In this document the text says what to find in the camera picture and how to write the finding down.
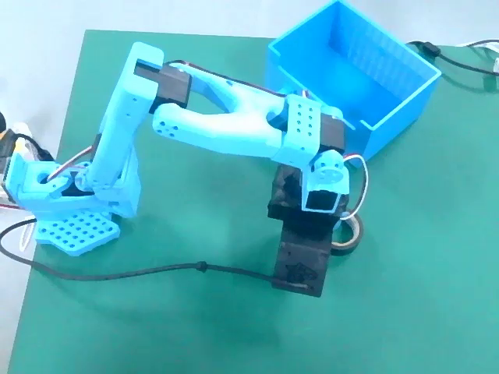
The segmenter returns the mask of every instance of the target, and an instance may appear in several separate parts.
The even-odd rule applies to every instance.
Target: blue plastic bin
[[[266,84],[339,108],[347,152],[370,159],[422,113],[441,72],[334,1],[269,44]]]

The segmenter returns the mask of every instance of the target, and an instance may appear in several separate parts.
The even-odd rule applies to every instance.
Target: green cutting mat
[[[255,83],[269,42],[87,32],[61,161],[92,143],[134,41]],[[444,51],[491,67],[482,52]],[[494,78],[441,68],[424,116],[370,162],[365,238],[331,260],[322,298],[194,270],[103,283],[32,272],[10,374],[497,374],[499,91]],[[213,111],[199,98],[193,108]],[[272,272],[275,164],[169,141],[150,118],[136,145],[143,195],[120,239],[80,258],[41,247],[37,260],[75,273],[202,259]]]

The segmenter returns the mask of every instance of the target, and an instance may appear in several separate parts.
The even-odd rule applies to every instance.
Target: cable
[[[364,157],[362,157],[360,154],[353,153],[353,154],[346,155],[343,158],[343,161],[346,162],[346,161],[353,160],[355,158],[358,158],[360,160],[360,162],[362,163],[362,166],[364,168],[364,181],[362,184],[362,190],[360,193],[359,200],[357,200],[357,204],[352,209],[352,211],[350,212],[349,215],[340,218],[340,220],[342,220],[342,221],[347,221],[347,220],[352,219],[359,212],[360,207],[362,206],[362,204],[364,203],[364,199],[366,198],[367,188],[369,187],[369,172],[367,170],[367,164],[366,164],[366,160],[364,160]]]
[[[194,65],[193,63],[187,62],[187,61],[184,61],[184,60],[172,60],[172,61],[167,62],[167,64],[168,65],[171,65],[171,64],[182,64],[182,65],[191,66],[191,67],[193,67],[195,69],[198,69],[198,70],[200,70],[202,72],[207,72],[209,74],[213,74],[214,76],[218,76],[218,77],[223,78],[223,79],[231,80],[232,82],[241,83],[241,84],[244,84],[245,86],[256,88],[257,90],[262,90],[264,92],[267,92],[268,94],[272,94],[272,95],[279,96],[279,97],[286,97],[287,96],[287,95],[285,95],[283,93],[279,93],[279,92],[276,92],[276,91],[273,91],[273,90],[269,90],[268,88],[265,88],[265,87],[262,87],[262,86],[258,86],[256,84],[252,84],[252,83],[246,82],[245,80],[234,79],[234,78],[231,78],[230,76],[224,76],[223,74],[219,74],[217,72],[212,72],[211,70],[202,68],[201,66]]]
[[[61,271],[52,269],[51,267],[44,265],[43,263],[39,263],[38,261],[24,259],[23,257],[15,255],[15,254],[7,251],[4,248],[4,246],[2,245],[2,239],[9,232],[11,232],[17,228],[21,228],[22,226],[25,226],[27,224],[34,224],[36,221],[37,221],[36,218],[24,220],[24,221],[18,222],[16,224],[13,224],[12,226],[10,226],[10,227],[6,228],[4,231],[2,231],[0,233],[0,253],[3,254],[4,256],[9,257],[10,259],[13,259],[14,261],[16,261],[18,263],[23,263],[24,265],[31,266],[33,269],[40,271],[41,273],[46,273],[46,274],[52,275],[53,277],[61,278],[61,279],[67,280],[67,281],[113,281],[113,280],[118,280],[118,279],[138,277],[138,276],[154,274],[154,273],[163,273],[165,271],[181,270],[181,269],[194,269],[194,270],[198,270],[202,273],[205,273],[207,270],[214,270],[214,271],[220,271],[220,272],[224,272],[224,273],[233,273],[233,274],[245,275],[247,277],[260,279],[262,281],[267,281],[267,282],[271,282],[274,284],[282,284],[282,285],[292,286],[292,287],[296,287],[296,288],[305,288],[305,289],[309,288],[309,286],[306,284],[289,283],[285,280],[271,277],[271,276],[268,276],[268,275],[265,275],[262,273],[257,273],[257,272],[251,271],[251,270],[244,270],[244,269],[239,269],[239,268],[230,267],[230,266],[211,265],[211,264],[206,263],[204,261],[199,261],[197,263],[179,263],[179,264],[174,264],[174,265],[152,267],[149,269],[126,271],[123,273],[115,273],[115,274],[76,275],[76,274],[70,274],[70,273],[63,273]]]
[[[433,58],[440,57],[442,60],[448,62],[449,64],[457,66],[461,69],[469,70],[471,72],[481,72],[482,74],[487,74],[490,76],[499,76],[499,72],[492,72],[490,70],[485,70],[485,69],[477,68],[475,66],[466,65],[466,64],[463,64],[461,62],[455,61],[452,58],[447,57],[447,56],[442,54],[442,51],[439,47],[430,43],[429,41],[425,41],[425,42],[411,41],[411,42],[409,42],[409,44],[413,44],[413,45],[417,46],[418,49],[420,49],[423,53],[425,53],[426,55],[429,55],[430,57],[433,57]]]
[[[37,141],[35,139],[33,139],[31,136],[24,135],[22,133],[17,133],[14,136],[15,136],[15,140],[18,140],[19,138],[21,138],[21,139],[25,139],[28,142],[30,142],[30,144],[32,146],[34,146],[35,150],[37,151],[37,156],[38,156],[39,160],[41,160],[41,161],[53,161],[54,160],[54,158],[50,154],[50,152],[48,152],[47,150],[44,150],[40,146],[40,144],[38,144]]]
[[[81,150],[79,153],[75,154],[73,157],[71,157],[69,160],[67,160],[64,164],[59,166],[55,171],[53,171],[48,177],[47,177],[47,182],[51,181],[58,175],[60,175],[65,169],[71,167],[77,160],[79,160],[81,157],[88,155],[89,153],[92,152],[93,146],[88,146],[84,150]]]

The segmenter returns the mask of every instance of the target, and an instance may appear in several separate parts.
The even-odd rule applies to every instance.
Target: blue 3d-printed robot arm
[[[161,50],[135,43],[104,113],[91,160],[52,180],[59,165],[25,161],[15,154],[5,188],[38,219],[37,240],[77,256],[116,238],[111,213],[136,214],[140,198],[134,139],[153,114],[154,131],[220,153],[266,157],[302,173],[301,209],[337,213],[349,194],[343,162],[341,112],[307,97],[282,96],[239,81],[172,62]],[[195,91],[224,113],[188,110]]]

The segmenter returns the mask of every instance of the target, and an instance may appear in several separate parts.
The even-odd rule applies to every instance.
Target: black wire
[[[481,69],[481,68],[476,68],[475,66],[462,64],[461,62],[455,61],[452,58],[449,58],[441,53],[440,53],[439,57],[442,60],[448,62],[449,64],[452,64],[452,65],[457,66],[457,67],[462,68],[462,69],[466,69],[466,70],[469,70],[472,72],[481,72],[483,74],[489,74],[491,76],[499,76],[499,72],[491,72],[490,70],[485,70],[485,69]]]
[[[17,133],[14,135],[15,136],[15,140],[18,140],[19,138],[21,139],[25,139],[27,140],[31,145],[33,145],[35,147],[35,149],[37,150],[37,153],[38,153],[38,159],[41,160],[41,161],[53,161],[54,158],[53,156],[50,154],[50,152],[48,152],[47,150],[43,149],[40,144],[38,144],[38,142],[33,139],[31,136],[28,136],[28,135],[24,135],[24,134],[20,134],[20,133]]]
[[[36,221],[37,221],[36,218],[21,221],[21,222],[18,222],[16,224],[13,224],[12,226],[10,226],[10,227],[6,228],[4,231],[2,231],[0,233],[0,253],[9,257],[10,259],[13,259],[14,261],[16,261],[18,263],[23,263],[25,265],[31,266],[33,269],[35,269],[37,271],[40,271],[42,273],[46,273],[46,274],[52,275],[53,277],[61,278],[61,279],[67,280],[67,281],[113,281],[113,280],[118,280],[118,279],[139,277],[139,276],[154,274],[154,273],[163,273],[165,271],[181,270],[181,269],[195,269],[195,270],[199,270],[202,273],[206,272],[206,270],[214,270],[214,271],[221,271],[224,273],[233,273],[233,274],[245,275],[247,277],[261,279],[262,281],[267,281],[267,282],[271,282],[274,284],[281,284],[281,285],[291,286],[291,287],[296,287],[296,288],[307,289],[309,287],[306,284],[289,283],[285,280],[281,280],[281,279],[278,279],[275,277],[271,277],[271,276],[257,273],[254,271],[250,271],[250,270],[239,269],[239,268],[231,267],[231,266],[211,265],[211,264],[206,263],[204,261],[199,261],[198,263],[179,263],[179,264],[174,264],[174,265],[151,267],[149,269],[126,271],[123,273],[115,273],[115,274],[76,275],[76,274],[70,274],[70,273],[63,273],[61,271],[52,269],[51,267],[49,267],[43,263],[39,263],[38,261],[24,259],[23,257],[15,255],[15,254],[7,251],[5,249],[5,247],[2,245],[2,239],[9,232],[11,232],[17,228],[21,228],[22,226],[27,225],[27,224],[34,224]]]
[[[484,41],[477,41],[476,43],[470,44],[468,47],[473,47],[473,46],[480,45],[480,44],[490,43],[492,41],[495,41],[495,40],[494,39],[487,39]],[[490,76],[499,76],[499,72],[493,72],[490,70],[477,68],[475,66],[466,65],[466,64],[463,64],[461,62],[455,61],[452,58],[449,58],[446,55],[443,55],[441,52],[441,49],[439,47],[437,47],[435,44],[432,44],[428,41],[427,42],[410,41],[408,44],[413,44],[418,49],[420,49],[423,53],[427,53],[428,55],[430,55],[433,58],[440,57],[442,60],[448,62],[449,64],[457,66],[461,69],[469,70],[471,72],[481,72],[482,74],[487,74]]]

